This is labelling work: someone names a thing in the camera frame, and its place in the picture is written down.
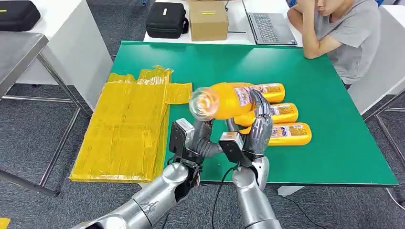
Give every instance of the yellow tape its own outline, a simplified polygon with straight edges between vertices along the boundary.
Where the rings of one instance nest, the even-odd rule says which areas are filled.
[[[0,218],[0,229],[6,229],[10,221],[8,218]]]
[[[170,83],[156,66],[133,76],[110,74],[69,178],[89,182],[149,182],[163,169],[169,105],[187,103],[191,83]]]
[[[202,15],[213,15],[215,14],[215,11],[201,11]]]

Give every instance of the boy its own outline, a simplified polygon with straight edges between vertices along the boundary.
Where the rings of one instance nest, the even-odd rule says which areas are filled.
[[[380,42],[375,0],[298,0],[288,18],[308,59],[327,54],[346,89],[370,67]]]

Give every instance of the plastic bottle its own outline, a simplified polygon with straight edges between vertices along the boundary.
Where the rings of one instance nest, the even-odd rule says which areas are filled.
[[[191,94],[190,112],[202,121],[224,120],[246,114],[253,110],[254,101],[249,93],[252,88],[260,91],[271,103],[280,103],[286,94],[280,83],[217,83],[199,88]]]
[[[292,103],[273,104],[270,106],[271,117],[276,123],[294,123],[298,119],[298,109]],[[235,123],[241,126],[249,127],[256,119],[255,111],[237,116],[234,118]]]
[[[251,127],[240,130],[241,134],[248,134]],[[306,123],[274,124],[269,146],[303,146],[312,139],[312,132]]]

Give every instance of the laptop keyboard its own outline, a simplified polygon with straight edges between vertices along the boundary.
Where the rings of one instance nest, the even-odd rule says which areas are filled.
[[[253,14],[256,24],[259,28],[260,36],[264,42],[278,43],[276,33],[274,32],[273,24],[267,14]]]

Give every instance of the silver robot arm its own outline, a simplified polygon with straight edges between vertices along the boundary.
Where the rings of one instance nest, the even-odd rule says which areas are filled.
[[[268,159],[261,157],[253,163],[258,166],[255,167],[259,169],[258,172],[263,169],[262,177],[258,177],[252,168],[244,166],[239,166],[232,174],[243,225],[246,229],[281,229],[280,222],[263,193],[267,182]]]
[[[74,229],[151,229],[200,183],[201,164],[206,157],[222,152],[210,142],[212,122],[191,125],[182,118],[172,123],[169,150],[171,164],[152,183],[119,208]]]
[[[256,120],[244,138],[237,126],[228,121],[231,131],[224,133],[219,144],[210,142],[212,122],[185,119],[172,124],[169,150],[175,155],[163,173],[151,184],[112,212],[74,229],[151,229],[159,220],[199,185],[204,158],[224,152],[228,160],[239,164],[232,181],[245,229],[281,229],[271,205],[262,192],[267,181],[269,162],[263,152],[270,138],[273,121],[269,104],[255,90]]]
[[[250,133],[241,136],[234,121],[227,120],[228,129],[219,140],[229,161],[239,164],[232,174],[238,205],[245,229],[281,229],[274,211],[263,193],[270,164],[264,156],[273,127],[270,104],[260,92],[250,92],[256,104],[256,119]]]
[[[187,180],[189,174],[186,165],[172,163],[152,183],[133,195],[127,203],[73,229],[151,229],[182,199],[176,190]]]

